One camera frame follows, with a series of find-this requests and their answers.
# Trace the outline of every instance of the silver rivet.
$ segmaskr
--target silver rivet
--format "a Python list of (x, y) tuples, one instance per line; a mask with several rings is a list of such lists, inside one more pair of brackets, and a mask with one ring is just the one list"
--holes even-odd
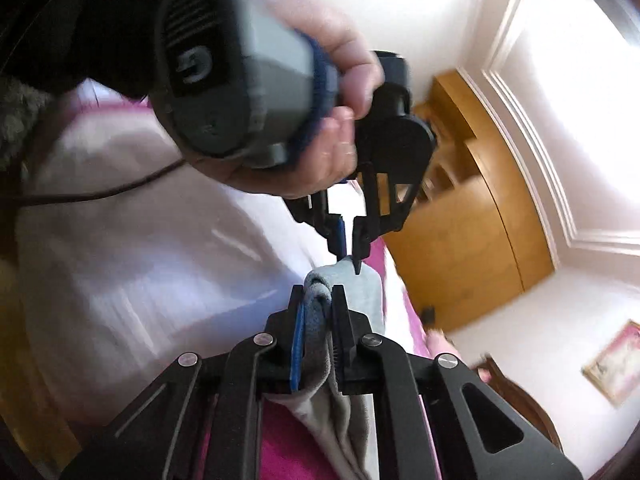
[(271, 343), (273, 343), (273, 336), (271, 334), (267, 334), (266, 332), (260, 332), (259, 334), (255, 335), (254, 343), (256, 343), (258, 346), (269, 346)]
[(365, 334), (362, 336), (361, 341), (364, 346), (380, 346), (382, 345), (382, 336), (378, 334)]
[(180, 357), (178, 357), (178, 364), (180, 366), (189, 367), (193, 366), (198, 362), (198, 356), (193, 352), (185, 352)]
[(455, 368), (458, 366), (458, 358), (453, 354), (442, 354), (438, 356), (438, 364), (443, 368)]

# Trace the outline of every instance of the framed picture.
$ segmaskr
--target framed picture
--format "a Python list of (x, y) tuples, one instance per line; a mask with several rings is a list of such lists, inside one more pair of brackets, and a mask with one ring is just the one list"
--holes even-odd
[(640, 384), (640, 324), (630, 320), (582, 373), (619, 406)]

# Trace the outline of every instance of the white bedsheet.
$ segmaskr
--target white bedsheet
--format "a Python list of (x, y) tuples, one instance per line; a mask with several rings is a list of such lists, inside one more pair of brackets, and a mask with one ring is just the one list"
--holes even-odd
[[(151, 110), (93, 110), (66, 128), (28, 192), (101, 190), (179, 156)], [(346, 184), (329, 197), (349, 240), (362, 194)], [(182, 352), (227, 352), (260, 332), (294, 284), (335, 262), (281, 199), (190, 167), (113, 198), (27, 208), (17, 237), (36, 361), (63, 415), (88, 424), (111, 420)], [(387, 267), (386, 282), (398, 288), (385, 291), (393, 338), (410, 349), (409, 323), (398, 321), (403, 285)]]

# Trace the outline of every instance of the gray cloth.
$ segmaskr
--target gray cloth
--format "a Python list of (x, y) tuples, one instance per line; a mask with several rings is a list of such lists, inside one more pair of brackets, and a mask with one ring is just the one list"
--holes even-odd
[(378, 446), (372, 396), (338, 392), (331, 336), (331, 290), (343, 285), (349, 308), (369, 317), (373, 332), (384, 334), (382, 284), (365, 264), (359, 275), (351, 258), (319, 267), (305, 279), (303, 390), (274, 396), (312, 433), (340, 480), (378, 480)]

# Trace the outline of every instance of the black cable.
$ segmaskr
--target black cable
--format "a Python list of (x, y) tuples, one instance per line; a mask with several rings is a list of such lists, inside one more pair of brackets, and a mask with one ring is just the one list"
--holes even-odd
[(15, 195), (15, 196), (0, 196), (0, 208), (15, 208), (15, 207), (30, 207), (34, 205), (48, 205), (48, 204), (71, 204), (75, 202), (89, 202), (91, 200), (101, 200), (110, 196), (115, 196), (133, 189), (137, 189), (146, 184), (158, 180), (172, 171), (181, 168), (186, 164), (186, 160), (183, 158), (172, 162), (168, 166), (165, 166), (161, 170), (155, 171), (143, 178), (134, 180), (129, 184), (123, 184), (122, 186), (112, 187), (104, 191), (92, 191), (88, 193), (78, 194), (52, 194), (52, 195)]

